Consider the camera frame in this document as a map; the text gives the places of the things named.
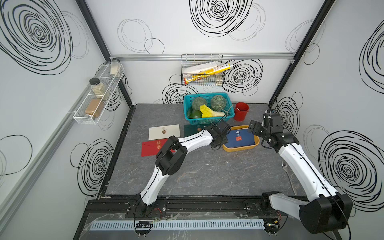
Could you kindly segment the yellow storage box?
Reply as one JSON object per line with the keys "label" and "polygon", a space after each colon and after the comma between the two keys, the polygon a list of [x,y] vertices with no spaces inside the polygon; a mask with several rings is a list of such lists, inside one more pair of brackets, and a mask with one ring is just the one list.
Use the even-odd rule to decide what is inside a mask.
{"label": "yellow storage box", "polygon": [[[242,125],[242,126],[235,126],[235,127],[231,127],[231,130],[240,130],[240,129],[247,129],[248,130],[248,127],[247,125]],[[260,139],[258,136],[255,137],[256,140],[258,140],[258,143],[254,146],[248,146],[248,147],[241,147],[241,148],[235,148],[235,149],[229,149],[227,148],[225,145],[223,145],[223,149],[226,151],[226,152],[238,152],[238,151],[244,151],[244,150],[251,150],[253,148],[255,148],[259,143],[260,143]]]}

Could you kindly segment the navy blue envelope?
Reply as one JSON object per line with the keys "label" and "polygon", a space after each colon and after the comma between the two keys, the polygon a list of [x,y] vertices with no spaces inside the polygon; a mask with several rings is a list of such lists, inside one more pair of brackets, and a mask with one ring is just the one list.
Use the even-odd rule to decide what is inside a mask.
{"label": "navy blue envelope", "polygon": [[247,129],[231,130],[227,135],[228,143],[225,146],[229,149],[254,146],[258,143],[255,137]]}

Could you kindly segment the dark green envelope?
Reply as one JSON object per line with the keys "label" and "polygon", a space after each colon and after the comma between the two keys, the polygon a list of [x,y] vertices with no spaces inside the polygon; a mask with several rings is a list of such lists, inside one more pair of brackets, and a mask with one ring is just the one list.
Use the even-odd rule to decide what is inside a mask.
{"label": "dark green envelope", "polygon": [[202,125],[184,125],[184,137],[189,137],[194,134],[201,132],[205,127],[210,124],[202,124]]}

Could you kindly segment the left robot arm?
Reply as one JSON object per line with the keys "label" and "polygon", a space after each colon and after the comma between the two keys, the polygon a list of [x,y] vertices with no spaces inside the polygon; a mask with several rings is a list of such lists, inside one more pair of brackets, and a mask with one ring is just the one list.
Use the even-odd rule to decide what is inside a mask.
{"label": "left robot arm", "polygon": [[137,210],[140,214],[146,216],[152,211],[161,188],[181,168],[187,154],[205,146],[219,149],[228,143],[230,130],[231,126],[226,121],[220,121],[185,138],[169,137],[156,155],[155,168],[149,182],[138,194]]}

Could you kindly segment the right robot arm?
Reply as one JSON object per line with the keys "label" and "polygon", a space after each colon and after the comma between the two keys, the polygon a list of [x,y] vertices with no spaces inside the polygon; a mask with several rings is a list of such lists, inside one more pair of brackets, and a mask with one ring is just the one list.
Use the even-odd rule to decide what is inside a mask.
{"label": "right robot arm", "polygon": [[263,122],[251,121],[248,131],[268,143],[290,166],[301,183],[307,201],[286,196],[278,191],[263,193],[261,206],[283,212],[300,220],[312,233],[341,230],[349,226],[352,199],[340,194],[307,158],[296,136],[284,132],[278,113],[264,113]]}

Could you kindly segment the yellow foil roll box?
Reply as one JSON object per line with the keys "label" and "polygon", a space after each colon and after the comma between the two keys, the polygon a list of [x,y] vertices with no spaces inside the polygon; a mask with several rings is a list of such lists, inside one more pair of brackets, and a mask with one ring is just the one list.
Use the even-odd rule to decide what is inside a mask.
{"label": "yellow foil roll box", "polygon": [[220,75],[225,71],[231,70],[233,68],[232,64],[222,64],[218,67],[215,67],[213,69],[204,71],[203,74],[183,74],[183,82],[184,84],[190,84],[195,81],[199,81],[202,79],[206,79],[211,76]]}

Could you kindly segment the yellow white cabbage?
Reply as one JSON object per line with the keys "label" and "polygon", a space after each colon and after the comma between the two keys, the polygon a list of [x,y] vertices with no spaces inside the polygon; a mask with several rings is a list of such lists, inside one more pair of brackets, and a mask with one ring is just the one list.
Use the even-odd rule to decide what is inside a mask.
{"label": "yellow white cabbage", "polygon": [[214,111],[206,105],[200,106],[200,112],[202,113],[202,118],[221,118],[226,115],[225,112]]}

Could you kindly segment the red cup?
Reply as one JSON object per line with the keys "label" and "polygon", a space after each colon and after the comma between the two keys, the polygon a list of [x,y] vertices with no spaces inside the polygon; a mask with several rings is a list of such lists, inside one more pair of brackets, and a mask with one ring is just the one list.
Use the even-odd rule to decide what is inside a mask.
{"label": "red cup", "polygon": [[235,121],[242,122],[245,120],[247,113],[249,112],[249,105],[243,102],[236,103],[235,107]]}

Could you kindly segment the silver fork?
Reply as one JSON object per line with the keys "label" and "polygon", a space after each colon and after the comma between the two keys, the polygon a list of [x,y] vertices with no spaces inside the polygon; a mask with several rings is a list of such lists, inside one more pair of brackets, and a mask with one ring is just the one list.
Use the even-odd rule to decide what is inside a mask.
{"label": "silver fork", "polygon": [[286,172],[286,174],[288,176],[288,179],[289,179],[289,182],[291,184],[291,188],[292,188],[294,194],[297,195],[297,190],[296,190],[296,188],[295,188],[295,186],[294,186],[294,184],[292,182],[292,178],[291,178],[291,175],[290,175],[289,170],[288,170],[288,165],[287,165],[286,161],[284,161],[284,160],[282,161],[282,168],[283,168],[283,170]]}

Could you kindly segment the right green melon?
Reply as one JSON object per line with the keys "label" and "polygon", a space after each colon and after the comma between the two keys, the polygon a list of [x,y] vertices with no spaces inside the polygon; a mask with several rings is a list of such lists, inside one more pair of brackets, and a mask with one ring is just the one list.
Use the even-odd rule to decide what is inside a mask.
{"label": "right green melon", "polygon": [[214,111],[225,110],[227,106],[227,100],[222,95],[215,95],[211,99],[211,107]]}

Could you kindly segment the green melon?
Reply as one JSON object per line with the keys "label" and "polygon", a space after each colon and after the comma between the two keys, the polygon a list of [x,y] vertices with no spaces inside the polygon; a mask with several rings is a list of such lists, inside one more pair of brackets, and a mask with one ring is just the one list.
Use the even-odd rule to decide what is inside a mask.
{"label": "green melon", "polygon": [[215,95],[211,99],[211,107],[214,111],[225,110],[227,106],[227,100],[222,95]]}
{"label": "green melon", "polygon": [[202,105],[207,105],[207,100],[202,97],[196,97],[192,102],[192,109],[194,111],[199,111]]}

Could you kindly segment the green pepper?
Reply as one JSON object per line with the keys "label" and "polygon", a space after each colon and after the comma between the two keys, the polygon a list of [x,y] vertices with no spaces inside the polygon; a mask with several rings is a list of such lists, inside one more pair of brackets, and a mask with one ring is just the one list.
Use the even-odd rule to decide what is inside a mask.
{"label": "green pepper", "polygon": [[192,110],[189,115],[189,119],[199,119],[202,118],[202,115],[202,112],[200,112],[199,110]]}

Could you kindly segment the white envelope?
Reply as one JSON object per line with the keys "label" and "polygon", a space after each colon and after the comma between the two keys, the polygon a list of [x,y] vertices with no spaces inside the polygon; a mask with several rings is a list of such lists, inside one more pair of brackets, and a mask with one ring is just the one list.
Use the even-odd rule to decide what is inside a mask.
{"label": "white envelope", "polygon": [[171,136],[180,137],[180,125],[169,125],[149,128],[148,140],[167,139]]}

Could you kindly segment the red envelope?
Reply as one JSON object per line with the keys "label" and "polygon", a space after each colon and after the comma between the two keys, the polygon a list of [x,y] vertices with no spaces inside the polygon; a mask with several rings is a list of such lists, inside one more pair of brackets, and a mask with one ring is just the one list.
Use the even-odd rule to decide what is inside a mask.
{"label": "red envelope", "polygon": [[141,157],[155,156],[164,146],[168,139],[142,142]]}

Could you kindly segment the brown block package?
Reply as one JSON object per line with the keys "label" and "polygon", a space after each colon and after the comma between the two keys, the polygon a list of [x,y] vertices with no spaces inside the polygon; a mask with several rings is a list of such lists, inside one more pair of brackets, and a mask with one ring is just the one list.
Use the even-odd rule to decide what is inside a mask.
{"label": "brown block package", "polygon": [[85,117],[99,118],[104,106],[104,102],[101,99],[92,99],[85,110]]}

